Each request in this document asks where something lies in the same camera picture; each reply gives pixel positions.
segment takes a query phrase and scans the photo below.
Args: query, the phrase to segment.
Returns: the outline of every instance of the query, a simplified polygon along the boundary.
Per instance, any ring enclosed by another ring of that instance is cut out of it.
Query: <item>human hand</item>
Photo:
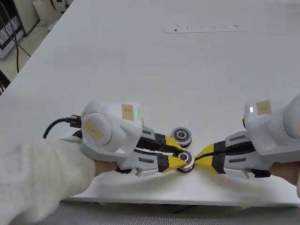
[[[96,165],[95,176],[98,176],[101,173],[115,171],[118,168],[116,163],[105,162],[105,161],[95,160],[95,165]]]
[[[297,185],[300,162],[274,163],[269,169],[271,175],[281,177],[293,185]]]

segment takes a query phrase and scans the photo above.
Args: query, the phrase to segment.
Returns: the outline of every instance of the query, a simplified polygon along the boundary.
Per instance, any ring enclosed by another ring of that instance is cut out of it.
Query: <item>black strap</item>
[[[251,172],[254,174],[255,178],[264,178],[264,177],[270,177],[271,176],[271,174],[267,170],[251,169]]]

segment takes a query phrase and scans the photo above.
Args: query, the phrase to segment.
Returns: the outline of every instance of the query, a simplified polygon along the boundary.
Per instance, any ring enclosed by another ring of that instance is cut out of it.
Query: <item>black power cord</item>
[[[46,129],[44,135],[43,135],[43,138],[46,139],[50,130],[57,124],[59,123],[62,123],[62,122],[66,122],[66,123],[69,123],[70,124],[70,127],[72,128],[81,128],[81,119],[80,119],[80,116],[77,116],[77,115],[72,115],[70,117],[66,117],[66,118],[61,118],[61,119],[58,119],[56,121],[54,121],[53,123],[51,123],[49,125],[49,127]]]
[[[3,3],[2,3],[1,1],[0,1],[0,5],[1,5],[2,9],[4,10],[4,12],[5,12],[5,14],[6,14],[6,17],[7,17],[7,19],[8,19],[9,25],[10,25],[10,27],[11,27],[11,29],[12,29],[12,32],[13,32],[13,35],[14,35],[14,38],[11,38],[11,35],[9,34],[9,32],[8,32],[8,30],[7,30],[7,28],[6,28],[6,25],[5,25],[5,23],[4,23],[4,20],[3,20],[3,18],[0,16],[1,23],[2,23],[2,25],[3,25],[3,27],[4,27],[4,30],[5,30],[5,32],[6,32],[6,34],[7,34],[7,36],[15,43],[15,47],[16,47],[17,72],[19,73],[19,71],[20,71],[20,69],[19,69],[19,47],[20,47],[20,48],[21,48],[21,49],[22,49],[29,57],[31,57],[31,55],[30,55],[27,51],[25,51],[25,50],[19,45],[18,40],[17,40],[16,33],[15,33],[15,29],[14,29],[12,23],[11,23],[11,20],[10,20],[9,14],[8,14],[8,11],[6,10],[5,6],[3,5]]]

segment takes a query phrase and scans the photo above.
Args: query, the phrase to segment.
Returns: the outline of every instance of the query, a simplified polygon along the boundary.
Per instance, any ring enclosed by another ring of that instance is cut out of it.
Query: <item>person's arm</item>
[[[269,172],[277,177],[281,177],[289,183],[297,186],[297,195],[300,198],[300,162],[274,163]]]
[[[55,211],[61,200],[85,191],[95,175],[116,169],[81,153],[75,136],[45,139],[0,152],[0,224],[32,224]]]

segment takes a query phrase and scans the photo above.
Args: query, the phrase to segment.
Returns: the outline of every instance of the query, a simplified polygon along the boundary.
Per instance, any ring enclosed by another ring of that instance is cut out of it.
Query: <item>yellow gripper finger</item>
[[[214,144],[208,145],[204,148],[196,157],[200,157],[207,153],[223,151],[226,148],[225,141],[217,142]],[[214,155],[214,156],[206,156],[201,159],[195,161],[195,165],[212,172],[214,174],[224,174],[224,160],[225,155]]]
[[[174,138],[171,138],[171,136],[165,135],[165,143],[167,147],[173,147],[182,151],[184,150],[184,148],[182,148]]]
[[[161,154],[161,156],[157,158],[157,162],[158,172],[160,173],[167,173],[169,171],[176,170],[186,164],[186,162],[181,160],[180,158],[163,154]]]

